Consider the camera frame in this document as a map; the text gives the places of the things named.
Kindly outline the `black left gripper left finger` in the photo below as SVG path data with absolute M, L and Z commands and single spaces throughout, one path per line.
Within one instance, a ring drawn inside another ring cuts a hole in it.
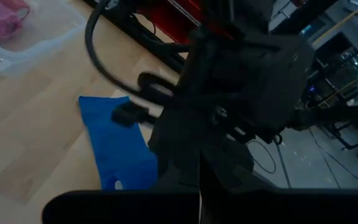
M 197 224 L 200 150 L 159 146 L 157 180 L 147 189 L 74 190 L 49 201 L 42 224 Z

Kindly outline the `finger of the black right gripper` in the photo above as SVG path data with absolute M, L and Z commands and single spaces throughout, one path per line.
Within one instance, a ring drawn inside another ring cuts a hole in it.
M 154 126 L 167 121 L 164 116 L 156 117 L 151 115 L 149 111 L 149 108 L 128 101 L 113 109 L 112 121 L 123 127 L 131 127 L 135 124 Z

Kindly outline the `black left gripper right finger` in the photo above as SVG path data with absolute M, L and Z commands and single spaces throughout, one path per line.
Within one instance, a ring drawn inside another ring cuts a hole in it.
M 201 143 L 201 224 L 358 224 L 358 189 L 280 188 L 243 163 L 247 146 Z

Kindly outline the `blue elastic bandage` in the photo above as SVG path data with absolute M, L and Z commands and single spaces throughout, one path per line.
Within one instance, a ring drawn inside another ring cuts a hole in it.
M 129 97 L 80 96 L 81 117 L 87 128 L 101 188 L 145 190 L 157 181 L 157 158 L 144 141 L 138 124 L 125 128 L 111 120 L 114 109 Z

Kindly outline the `clear plastic container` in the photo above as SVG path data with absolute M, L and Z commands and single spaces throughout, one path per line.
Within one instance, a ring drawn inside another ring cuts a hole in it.
M 0 75 L 25 73 L 59 51 L 66 41 L 85 28 L 85 18 L 66 0 L 38 0 L 36 10 L 39 38 L 31 47 L 12 52 L 0 48 Z

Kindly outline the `clear plastic zip bag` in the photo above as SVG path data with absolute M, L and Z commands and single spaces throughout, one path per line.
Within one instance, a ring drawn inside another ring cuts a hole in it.
M 25 0 L 31 6 L 31 11 L 26 17 L 23 23 L 23 27 L 20 31 L 15 33 L 8 39 L 0 39 L 0 48 L 12 52 L 18 52 L 31 47 L 36 44 L 37 38 L 39 38 L 37 28 L 36 10 L 39 1 L 38 0 Z

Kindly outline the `red bandage roll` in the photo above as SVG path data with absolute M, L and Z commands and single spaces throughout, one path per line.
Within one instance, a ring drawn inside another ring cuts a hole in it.
M 30 12 L 30 5 L 24 0 L 0 0 L 0 3 L 18 15 L 27 15 Z

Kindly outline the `red plastic crate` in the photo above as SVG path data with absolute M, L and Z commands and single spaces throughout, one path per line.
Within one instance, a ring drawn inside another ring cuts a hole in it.
M 201 0 L 143 0 L 137 12 L 179 44 L 189 42 L 189 33 L 203 18 Z

